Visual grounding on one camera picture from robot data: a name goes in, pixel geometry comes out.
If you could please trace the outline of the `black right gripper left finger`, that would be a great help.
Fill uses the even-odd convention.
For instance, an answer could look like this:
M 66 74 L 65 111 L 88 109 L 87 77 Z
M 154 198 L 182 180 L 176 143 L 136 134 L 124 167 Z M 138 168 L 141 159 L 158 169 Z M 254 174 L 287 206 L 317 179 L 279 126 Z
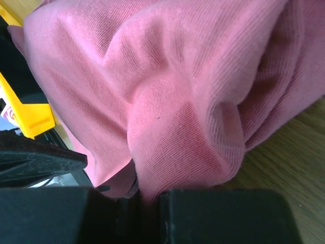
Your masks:
M 88 187 L 1 190 L 1 243 L 136 243 L 135 204 Z

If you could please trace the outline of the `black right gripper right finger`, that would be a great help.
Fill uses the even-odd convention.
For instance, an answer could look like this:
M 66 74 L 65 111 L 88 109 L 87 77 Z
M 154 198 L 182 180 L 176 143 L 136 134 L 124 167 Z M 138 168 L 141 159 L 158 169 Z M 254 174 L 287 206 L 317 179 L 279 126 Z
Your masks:
M 285 198 L 270 190 L 170 190 L 160 243 L 302 243 Z

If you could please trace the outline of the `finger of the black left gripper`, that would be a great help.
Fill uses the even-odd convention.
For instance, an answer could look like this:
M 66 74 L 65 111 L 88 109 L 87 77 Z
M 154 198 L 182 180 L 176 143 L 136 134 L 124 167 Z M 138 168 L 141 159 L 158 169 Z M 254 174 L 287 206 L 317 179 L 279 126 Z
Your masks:
M 84 154 L 1 133 L 1 188 L 27 188 L 86 166 Z

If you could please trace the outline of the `light pink t shirt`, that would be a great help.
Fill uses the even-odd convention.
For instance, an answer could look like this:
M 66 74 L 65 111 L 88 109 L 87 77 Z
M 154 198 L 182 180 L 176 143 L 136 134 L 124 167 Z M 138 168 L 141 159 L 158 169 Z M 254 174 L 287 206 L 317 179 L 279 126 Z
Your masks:
M 110 198 L 222 184 L 324 95 L 324 1 L 44 1 L 8 31 Z

